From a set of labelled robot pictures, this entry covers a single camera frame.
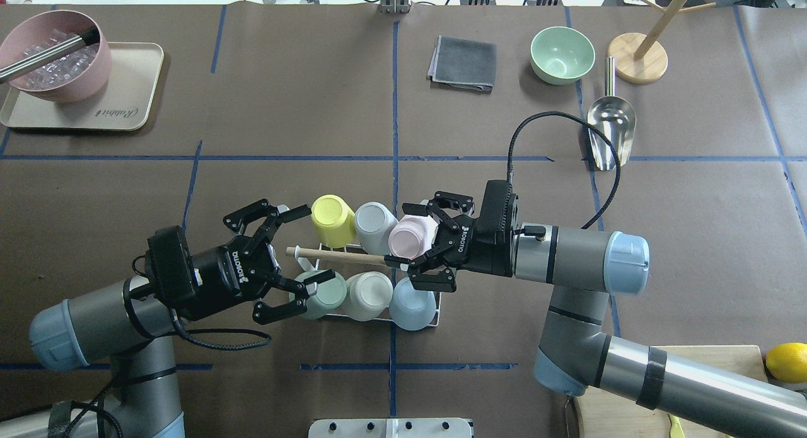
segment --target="ice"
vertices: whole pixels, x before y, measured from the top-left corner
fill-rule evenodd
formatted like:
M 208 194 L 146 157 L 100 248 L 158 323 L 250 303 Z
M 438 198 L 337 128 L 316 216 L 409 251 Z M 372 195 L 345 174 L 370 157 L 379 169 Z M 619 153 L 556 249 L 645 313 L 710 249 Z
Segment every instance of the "ice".
M 76 36 L 75 33 L 64 33 L 55 28 L 48 41 L 40 45 L 32 45 L 23 50 L 23 55 L 29 57 L 74 36 Z M 49 64 L 37 68 L 24 76 L 26 88 L 29 90 L 45 90 L 64 85 L 86 71 L 97 54 L 98 44 L 93 44 L 49 62 Z

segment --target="cup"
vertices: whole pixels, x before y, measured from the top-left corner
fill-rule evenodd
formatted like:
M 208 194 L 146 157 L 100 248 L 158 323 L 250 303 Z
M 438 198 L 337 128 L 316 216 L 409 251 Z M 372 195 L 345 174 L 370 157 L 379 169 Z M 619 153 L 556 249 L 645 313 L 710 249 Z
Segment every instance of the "cup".
M 23 50 L 32 45 L 48 41 L 53 28 L 58 28 L 64 33 L 83 33 L 93 25 L 98 27 L 92 18 L 77 11 L 58 9 L 37 14 L 17 25 L 0 45 L 0 67 L 6 67 L 21 60 Z M 92 96 L 103 88 L 112 71 L 112 53 L 110 53 L 109 44 L 100 27 L 98 27 L 98 34 L 101 36 L 101 41 L 98 44 L 98 54 L 95 59 L 90 62 L 86 70 L 68 82 L 53 88 L 34 90 L 28 88 L 26 78 L 23 76 L 11 80 L 9 84 L 31 96 L 53 102 L 74 102 Z
M 438 223 L 432 217 L 407 214 L 390 232 L 390 253 L 413 260 L 432 248 L 437 233 Z
M 390 317 L 401 329 L 423 329 L 432 323 L 437 310 L 434 292 L 416 291 L 408 277 L 395 286 L 390 301 Z
M 356 237 L 354 211 L 340 197 L 328 194 L 314 200 L 311 221 L 323 245 L 332 249 L 349 245 Z
M 353 320 L 372 320 L 392 301 L 392 282 L 381 272 L 354 275 L 347 280 L 347 284 L 348 294 L 342 303 L 342 310 Z
M 594 66 L 594 45 L 574 28 L 544 28 L 530 45 L 530 65 L 547 84 L 574 84 Z
M 365 203 L 356 210 L 355 228 L 361 248 L 372 255 L 390 253 L 390 233 L 398 219 L 378 202 Z
M 323 272 L 323 270 L 306 271 L 295 277 L 294 280 L 302 282 L 312 275 L 320 274 L 320 272 Z M 300 314 L 300 317 L 306 318 L 306 320 L 317 320 L 317 318 L 324 317 L 326 314 L 331 313 L 335 308 L 342 305 L 348 294 L 348 285 L 347 282 L 345 282 L 345 277 L 342 277 L 338 272 L 334 272 L 334 274 L 334 279 L 318 282 L 316 284 L 316 294 L 308 298 L 306 301 L 308 310 Z M 290 292 L 289 301 L 293 300 L 294 294 Z

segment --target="lemon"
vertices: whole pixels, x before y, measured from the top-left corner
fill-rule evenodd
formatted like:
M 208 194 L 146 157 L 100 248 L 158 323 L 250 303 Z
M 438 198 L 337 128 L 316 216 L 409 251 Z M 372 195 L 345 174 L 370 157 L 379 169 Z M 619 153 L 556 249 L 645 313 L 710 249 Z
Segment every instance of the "lemon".
M 767 352 L 765 367 L 777 380 L 807 383 L 807 343 L 783 343 Z

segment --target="wooden mug tree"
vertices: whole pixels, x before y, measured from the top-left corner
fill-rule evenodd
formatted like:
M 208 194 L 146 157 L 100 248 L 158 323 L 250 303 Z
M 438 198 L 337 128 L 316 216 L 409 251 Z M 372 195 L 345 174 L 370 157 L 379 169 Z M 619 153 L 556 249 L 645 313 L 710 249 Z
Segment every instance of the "wooden mug tree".
M 617 59 L 617 74 L 620 79 L 633 84 L 649 84 L 663 76 L 668 65 L 668 57 L 662 45 L 658 43 L 658 37 L 675 14 L 689 13 L 715 5 L 712 0 L 704 0 L 709 3 L 682 9 L 688 0 L 672 0 L 670 6 L 663 8 L 654 2 L 642 1 L 664 13 L 653 26 L 653 30 L 647 36 L 641 33 L 623 33 L 608 45 L 608 55 Z

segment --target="yellow cup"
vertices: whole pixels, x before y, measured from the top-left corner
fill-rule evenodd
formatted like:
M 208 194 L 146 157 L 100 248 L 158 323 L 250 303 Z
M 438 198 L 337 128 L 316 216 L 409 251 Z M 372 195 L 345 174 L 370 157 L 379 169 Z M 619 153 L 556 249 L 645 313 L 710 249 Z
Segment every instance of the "yellow cup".
M 323 245 L 343 248 L 356 237 L 354 211 L 341 197 L 328 194 L 314 200 L 311 205 L 311 221 L 314 231 Z

